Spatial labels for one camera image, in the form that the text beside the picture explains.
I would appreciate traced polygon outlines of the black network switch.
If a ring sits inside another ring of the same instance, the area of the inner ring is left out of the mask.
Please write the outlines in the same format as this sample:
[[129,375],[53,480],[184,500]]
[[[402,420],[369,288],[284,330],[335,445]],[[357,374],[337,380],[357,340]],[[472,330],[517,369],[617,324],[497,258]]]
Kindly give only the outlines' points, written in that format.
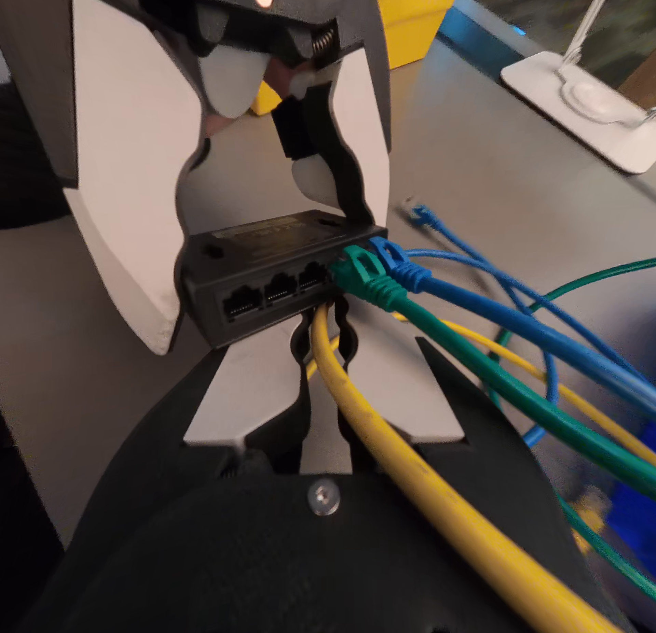
[[331,267],[344,248],[367,248],[388,228],[308,210],[190,236],[180,295],[213,349],[333,300]]

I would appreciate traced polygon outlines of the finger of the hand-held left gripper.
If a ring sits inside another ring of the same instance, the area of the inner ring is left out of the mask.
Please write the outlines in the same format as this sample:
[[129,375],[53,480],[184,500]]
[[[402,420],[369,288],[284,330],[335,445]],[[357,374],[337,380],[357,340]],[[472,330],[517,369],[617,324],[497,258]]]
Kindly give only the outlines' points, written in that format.
[[306,91],[306,196],[357,223],[385,227],[390,160],[364,48],[320,71]]
[[178,188],[204,136],[197,55],[154,11],[70,1],[78,186],[64,194],[113,305],[163,356],[182,314]]

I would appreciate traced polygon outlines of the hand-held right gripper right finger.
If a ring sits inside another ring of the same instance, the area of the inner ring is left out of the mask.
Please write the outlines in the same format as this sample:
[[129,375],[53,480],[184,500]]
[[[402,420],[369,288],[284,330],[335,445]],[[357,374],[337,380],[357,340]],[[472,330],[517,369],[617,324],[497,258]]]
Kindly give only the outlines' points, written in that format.
[[419,346],[420,331],[358,298],[336,299],[334,318],[344,370],[381,417],[413,444],[464,439]]

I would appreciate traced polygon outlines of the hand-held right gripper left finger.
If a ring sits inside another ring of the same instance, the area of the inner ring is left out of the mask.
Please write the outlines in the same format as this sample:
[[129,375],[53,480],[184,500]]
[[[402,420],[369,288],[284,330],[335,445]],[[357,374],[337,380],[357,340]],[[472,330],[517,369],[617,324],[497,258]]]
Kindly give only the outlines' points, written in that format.
[[184,434],[189,446],[291,450],[309,431],[302,314],[231,344]]

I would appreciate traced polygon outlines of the yellow plastic bin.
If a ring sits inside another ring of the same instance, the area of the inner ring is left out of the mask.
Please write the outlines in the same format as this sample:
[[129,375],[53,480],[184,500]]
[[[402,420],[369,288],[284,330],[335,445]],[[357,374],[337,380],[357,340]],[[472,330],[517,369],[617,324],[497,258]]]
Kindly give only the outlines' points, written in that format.
[[[455,0],[378,0],[382,25],[387,44],[390,69],[397,69],[423,59],[436,36],[447,11]],[[327,72],[326,79],[335,75],[336,69],[328,69],[329,62],[341,59],[337,35],[333,39],[328,55],[317,60],[318,76]],[[271,113],[279,105],[281,97],[262,82],[250,105],[250,110],[262,116]]]

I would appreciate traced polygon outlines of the white base acrylic stand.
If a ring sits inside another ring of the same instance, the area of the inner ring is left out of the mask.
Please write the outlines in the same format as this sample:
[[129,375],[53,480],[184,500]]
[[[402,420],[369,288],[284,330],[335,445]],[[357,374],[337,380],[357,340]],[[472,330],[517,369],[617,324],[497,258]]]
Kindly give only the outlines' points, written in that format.
[[655,165],[655,80],[637,69],[612,88],[580,66],[606,0],[592,0],[563,55],[543,51],[501,70],[502,82],[615,168],[641,175]]

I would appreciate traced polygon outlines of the dark blue mat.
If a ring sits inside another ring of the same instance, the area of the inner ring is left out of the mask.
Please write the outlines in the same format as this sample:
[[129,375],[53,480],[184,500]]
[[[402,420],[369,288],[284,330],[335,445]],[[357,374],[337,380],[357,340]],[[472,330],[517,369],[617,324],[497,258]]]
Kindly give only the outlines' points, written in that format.
[[498,84],[505,67],[544,50],[523,29],[505,22],[475,0],[455,0],[436,38]]

